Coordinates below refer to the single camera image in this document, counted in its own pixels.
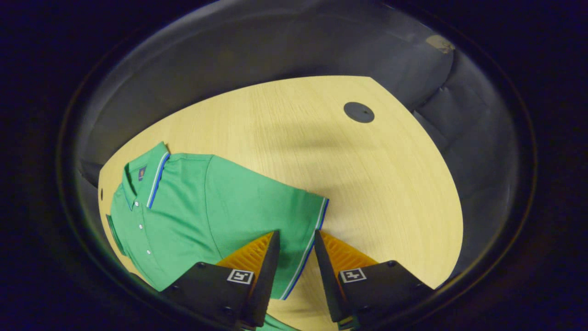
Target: dark background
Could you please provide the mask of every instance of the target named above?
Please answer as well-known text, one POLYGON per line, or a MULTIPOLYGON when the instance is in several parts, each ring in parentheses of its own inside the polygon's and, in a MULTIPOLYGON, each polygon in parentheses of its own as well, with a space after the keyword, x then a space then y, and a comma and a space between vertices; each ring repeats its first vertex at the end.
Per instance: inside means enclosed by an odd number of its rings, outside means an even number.
MULTIPOLYGON (((535 200, 511 251, 473 289, 412 328, 586 328, 586 216, 580 210, 586 205, 586 4, 389 3, 445 22, 478 43, 521 93, 539 148, 535 200)), ((183 328, 86 262, 58 199, 54 155, 68 102, 104 54, 118 43, 124 54, 201 5, 2 3, 7 329, 183 328)))

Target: shirt collar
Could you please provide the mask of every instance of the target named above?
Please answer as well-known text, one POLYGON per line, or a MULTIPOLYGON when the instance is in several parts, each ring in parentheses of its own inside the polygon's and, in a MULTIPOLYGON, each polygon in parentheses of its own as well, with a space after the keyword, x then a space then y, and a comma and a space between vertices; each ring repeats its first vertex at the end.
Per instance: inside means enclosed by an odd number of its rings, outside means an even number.
POLYGON ((122 188, 126 202, 131 210, 133 210, 136 201, 147 206, 147 208, 151 208, 161 180, 163 165, 168 158, 169 151, 165 144, 161 142, 147 153, 125 165, 122 173, 122 188), (143 179, 139 181, 138 178, 132 178, 132 173, 143 167, 145 167, 143 179))

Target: wooden table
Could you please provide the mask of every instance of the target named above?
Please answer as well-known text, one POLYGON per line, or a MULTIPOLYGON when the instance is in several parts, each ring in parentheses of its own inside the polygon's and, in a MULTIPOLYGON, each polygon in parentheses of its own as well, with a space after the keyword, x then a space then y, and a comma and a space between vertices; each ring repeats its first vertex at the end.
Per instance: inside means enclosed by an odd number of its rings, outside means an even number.
MULTIPOLYGON (((428 286, 443 283, 462 245, 457 191, 441 154, 410 112, 369 77, 322 76, 254 85, 180 110, 138 134, 100 172, 102 225, 123 166, 163 141, 170 153, 216 154, 330 198, 323 230, 378 262, 395 259, 428 286), (343 111, 367 105, 371 123, 343 111)), ((268 313, 301 330, 336 330, 314 252, 285 301, 268 313)))

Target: orange ridged pad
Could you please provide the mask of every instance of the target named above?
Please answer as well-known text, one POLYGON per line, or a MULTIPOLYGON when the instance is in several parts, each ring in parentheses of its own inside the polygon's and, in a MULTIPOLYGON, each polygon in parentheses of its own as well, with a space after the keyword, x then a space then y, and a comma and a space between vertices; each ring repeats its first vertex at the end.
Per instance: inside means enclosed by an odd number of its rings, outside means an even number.
POLYGON ((263 260, 265 259, 265 253, 268 250, 269 241, 271 240, 273 232, 270 232, 256 240, 248 243, 247 245, 239 248, 231 255, 222 259, 217 266, 227 267, 231 269, 247 270, 255 273, 253 280, 253 286, 257 282, 263 260))
POLYGON ((327 254, 329 255, 329 260, 333 267, 333 271, 335 272, 337 282, 339 282, 339 272, 341 270, 363 268, 377 264, 376 260, 330 234, 321 231, 320 236, 325 243, 327 254))

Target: green polo shirt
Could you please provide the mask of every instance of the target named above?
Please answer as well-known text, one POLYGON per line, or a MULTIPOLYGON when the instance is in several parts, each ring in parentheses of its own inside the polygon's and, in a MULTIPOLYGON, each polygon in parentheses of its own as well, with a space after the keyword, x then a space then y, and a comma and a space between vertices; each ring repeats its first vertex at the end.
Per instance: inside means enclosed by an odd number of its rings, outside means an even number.
POLYGON ((118 249, 162 291, 196 262, 217 263, 280 230, 273 299, 286 299, 322 226, 328 199, 215 155, 163 143, 124 168, 108 217, 118 249))

